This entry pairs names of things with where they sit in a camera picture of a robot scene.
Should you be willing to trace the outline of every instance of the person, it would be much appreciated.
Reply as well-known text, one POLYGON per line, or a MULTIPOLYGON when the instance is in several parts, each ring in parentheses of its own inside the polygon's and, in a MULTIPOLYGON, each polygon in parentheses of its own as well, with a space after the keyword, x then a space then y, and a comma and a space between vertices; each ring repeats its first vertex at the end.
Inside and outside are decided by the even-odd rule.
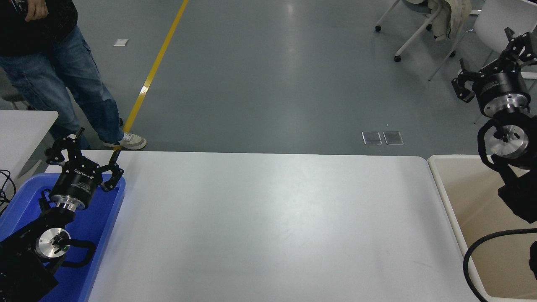
MULTIPOLYGON (((49 130, 54 139, 80 129, 67 87, 105 146, 143 148, 144 138, 120 128, 117 104, 77 26, 72 0, 27 0, 27 11, 19 1, 0 0, 0 66, 32 107, 58 112, 49 130)), ((90 148, 86 138, 80 148, 90 148)))

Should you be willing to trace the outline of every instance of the blue plastic tray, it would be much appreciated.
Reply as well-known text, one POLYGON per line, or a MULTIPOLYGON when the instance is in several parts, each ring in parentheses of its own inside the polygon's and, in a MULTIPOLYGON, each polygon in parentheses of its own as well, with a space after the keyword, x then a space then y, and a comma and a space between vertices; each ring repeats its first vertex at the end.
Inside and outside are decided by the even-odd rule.
MULTIPOLYGON (((17 191, 10 205, 0 217, 0 240, 4 240, 16 230, 35 220, 41 210, 38 199, 43 189, 52 189, 59 174, 44 173, 29 178, 17 191)), ((103 174, 103 181, 110 174, 103 174)), ((116 188, 103 192, 98 188, 90 206, 76 211, 75 221, 66 230, 73 239, 89 240, 97 245, 91 262, 82 268, 61 267, 54 277, 59 285, 41 299, 43 302, 77 301, 86 302, 97 277, 97 271, 108 243, 110 233, 123 202, 125 179, 121 178, 116 188)), ((78 262, 84 258, 85 249, 71 248, 67 260, 78 262)))

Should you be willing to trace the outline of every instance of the white desk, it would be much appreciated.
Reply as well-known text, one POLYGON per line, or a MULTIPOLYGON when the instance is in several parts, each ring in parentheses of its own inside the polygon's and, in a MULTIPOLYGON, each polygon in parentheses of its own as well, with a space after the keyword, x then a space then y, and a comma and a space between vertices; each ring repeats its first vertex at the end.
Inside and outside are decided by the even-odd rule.
POLYGON ((56 118, 56 111, 0 110, 0 169, 16 179, 56 118))
POLYGON ((90 302, 477 301, 419 157, 123 151, 119 164, 126 195, 90 302))

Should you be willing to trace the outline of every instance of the hand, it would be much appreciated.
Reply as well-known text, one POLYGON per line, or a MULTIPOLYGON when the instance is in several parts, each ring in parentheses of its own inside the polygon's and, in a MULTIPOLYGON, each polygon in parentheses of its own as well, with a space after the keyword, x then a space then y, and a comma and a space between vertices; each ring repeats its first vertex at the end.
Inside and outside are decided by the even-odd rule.
POLYGON ((48 15, 47 3, 45 0, 28 0, 28 13, 26 22, 43 19, 48 15))

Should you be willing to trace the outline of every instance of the sneaker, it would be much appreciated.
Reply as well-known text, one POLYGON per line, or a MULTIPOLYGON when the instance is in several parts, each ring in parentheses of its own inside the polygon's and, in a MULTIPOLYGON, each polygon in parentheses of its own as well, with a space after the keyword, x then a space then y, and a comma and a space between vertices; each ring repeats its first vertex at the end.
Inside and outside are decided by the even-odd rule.
POLYGON ((117 143, 107 143, 103 142, 106 147, 117 147, 121 146, 129 150, 139 150, 146 146, 147 140, 139 135, 132 133, 125 133, 123 139, 117 143))

